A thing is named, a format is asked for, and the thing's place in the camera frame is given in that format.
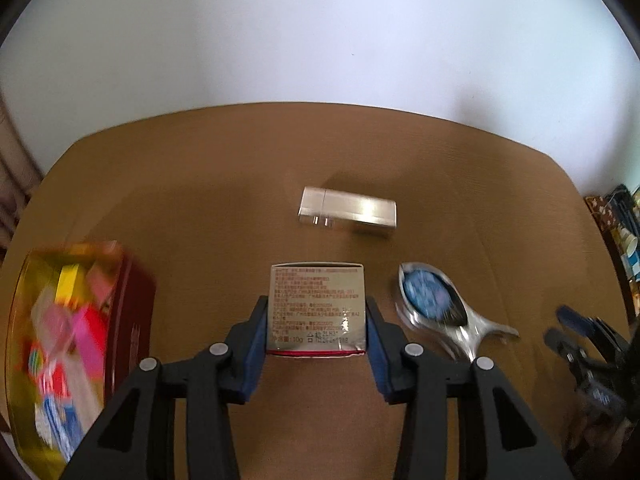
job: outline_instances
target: magenta object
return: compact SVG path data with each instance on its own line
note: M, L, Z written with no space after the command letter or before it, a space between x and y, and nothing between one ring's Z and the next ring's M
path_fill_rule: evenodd
M92 380L104 375L107 320L92 306L85 305L74 316L74 338L86 374Z

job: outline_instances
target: pink curtain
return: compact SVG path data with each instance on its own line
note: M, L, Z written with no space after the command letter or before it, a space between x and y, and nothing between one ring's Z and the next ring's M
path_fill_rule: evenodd
M0 261L42 174L20 142L0 96Z

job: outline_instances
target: box of toys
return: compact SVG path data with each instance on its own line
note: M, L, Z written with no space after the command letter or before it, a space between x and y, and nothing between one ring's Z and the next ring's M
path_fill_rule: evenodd
M56 480L148 355L154 280L116 242L32 251L14 293L6 394L18 453Z

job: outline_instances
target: table surface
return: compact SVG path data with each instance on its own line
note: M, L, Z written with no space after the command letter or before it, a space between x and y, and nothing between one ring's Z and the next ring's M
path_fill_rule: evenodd
M305 186L395 200L398 229L380 238L300 224ZM507 344L487 339L481 354L557 443L574 384L542 341L556 307L628 333L607 250L558 165L510 140L394 110L204 108L76 142L37 190L0 270L0 336L29 250L110 239L158 280L151 345L164 362L190 357L245 319L268 293L271 264L362 263L367 293L394 321L398 265L434 265L471 307L520 331ZM6 416L4 388L0 409ZM403 412L384 404L366 357L269 357L252 401L231 408L242 477L391 478ZM183 478L184 430L176 442Z

